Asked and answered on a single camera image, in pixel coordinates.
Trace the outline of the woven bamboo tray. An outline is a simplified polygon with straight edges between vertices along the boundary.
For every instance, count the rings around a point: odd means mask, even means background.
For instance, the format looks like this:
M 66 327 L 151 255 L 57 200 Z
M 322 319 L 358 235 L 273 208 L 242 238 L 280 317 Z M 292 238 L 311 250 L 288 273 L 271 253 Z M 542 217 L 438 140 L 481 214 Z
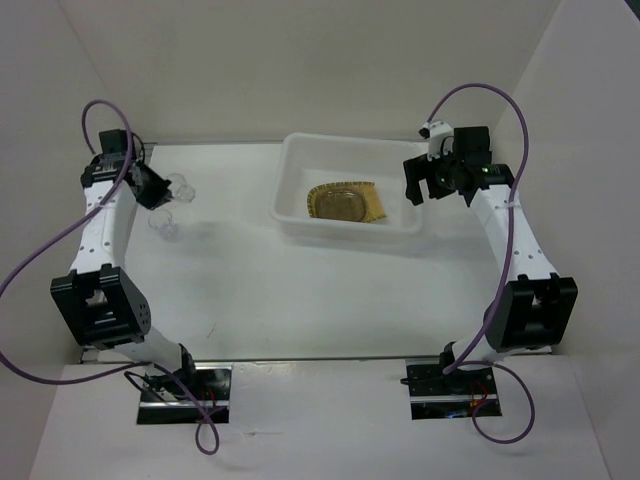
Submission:
M 366 202 L 366 216 L 363 221 L 356 223 L 373 223 L 378 220 L 382 220 L 386 218 L 386 213 L 384 207 L 382 206 L 382 202 L 378 196 L 376 186 L 374 182 L 368 181 L 344 181 L 344 182 L 332 182 L 325 183 L 321 185 L 317 185 L 313 187 L 307 194 L 307 211 L 310 216 L 310 203 L 313 195 L 318 193 L 321 189 L 329 188 L 329 187 L 342 187 L 342 188 L 350 188 L 364 196 Z

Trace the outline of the white plastic bin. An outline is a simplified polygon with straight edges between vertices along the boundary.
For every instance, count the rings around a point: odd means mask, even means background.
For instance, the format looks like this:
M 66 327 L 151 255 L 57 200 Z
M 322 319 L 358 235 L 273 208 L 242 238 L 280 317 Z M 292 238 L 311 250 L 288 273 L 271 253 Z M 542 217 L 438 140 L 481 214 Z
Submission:
M 421 153 L 420 146 L 411 142 L 290 134 L 282 144 L 270 214 L 290 236 L 401 243 L 423 227 L 422 214 L 405 198 L 403 170 L 404 161 Z M 357 182 L 373 184 L 384 218 L 365 223 L 310 216 L 312 189 Z

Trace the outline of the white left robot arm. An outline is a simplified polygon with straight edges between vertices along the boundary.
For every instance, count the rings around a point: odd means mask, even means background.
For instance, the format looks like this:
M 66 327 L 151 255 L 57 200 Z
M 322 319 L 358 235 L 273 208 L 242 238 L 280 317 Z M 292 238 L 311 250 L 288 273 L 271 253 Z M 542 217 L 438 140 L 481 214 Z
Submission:
M 107 130 L 99 140 L 101 153 L 80 177 L 91 218 L 68 273 L 50 284 L 52 299 L 80 346 L 142 362 L 153 396 L 188 399 L 199 387 L 193 358 L 153 327 L 149 303 L 124 265 L 137 208 L 188 203 L 195 191 L 178 174 L 163 178 L 152 170 L 136 134 Z

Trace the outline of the clear glass cup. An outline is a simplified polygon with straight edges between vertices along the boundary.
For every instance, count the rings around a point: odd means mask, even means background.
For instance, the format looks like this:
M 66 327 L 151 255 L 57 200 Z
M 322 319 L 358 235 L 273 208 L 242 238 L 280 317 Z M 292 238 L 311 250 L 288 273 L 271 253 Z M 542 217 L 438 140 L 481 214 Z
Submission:
M 169 181 L 169 190 L 173 201 L 191 203 L 195 199 L 196 191 L 194 187 L 188 183 L 182 174 L 169 174 L 167 180 Z
M 148 217 L 149 227 L 163 240 L 177 242 L 180 239 L 179 225 L 167 209 L 153 210 Z

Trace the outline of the clear glass plate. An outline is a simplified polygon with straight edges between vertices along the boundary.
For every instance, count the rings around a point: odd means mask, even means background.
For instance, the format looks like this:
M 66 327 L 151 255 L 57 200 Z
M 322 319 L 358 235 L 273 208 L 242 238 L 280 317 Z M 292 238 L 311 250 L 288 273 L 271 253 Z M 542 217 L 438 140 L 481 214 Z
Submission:
M 353 189 L 329 187 L 313 195 L 309 212 L 312 218 L 361 222 L 366 216 L 366 202 Z

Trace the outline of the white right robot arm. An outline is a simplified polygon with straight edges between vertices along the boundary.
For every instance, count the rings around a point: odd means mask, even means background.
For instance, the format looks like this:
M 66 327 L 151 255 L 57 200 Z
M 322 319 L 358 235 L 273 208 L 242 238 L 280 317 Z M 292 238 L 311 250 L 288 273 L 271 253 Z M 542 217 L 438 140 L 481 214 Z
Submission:
M 425 199 L 460 195 L 483 227 L 501 269 L 480 331 L 449 343 L 439 356 L 439 384 L 459 393 L 472 382 L 473 370 L 487 363 L 558 345 L 578 287 L 543 253 L 521 205 L 515 176 L 508 165 L 492 160 L 488 127 L 453 128 L 431 121 L 419 133 L 428 149 L 403 163 L 406 198 L 418 206 Z

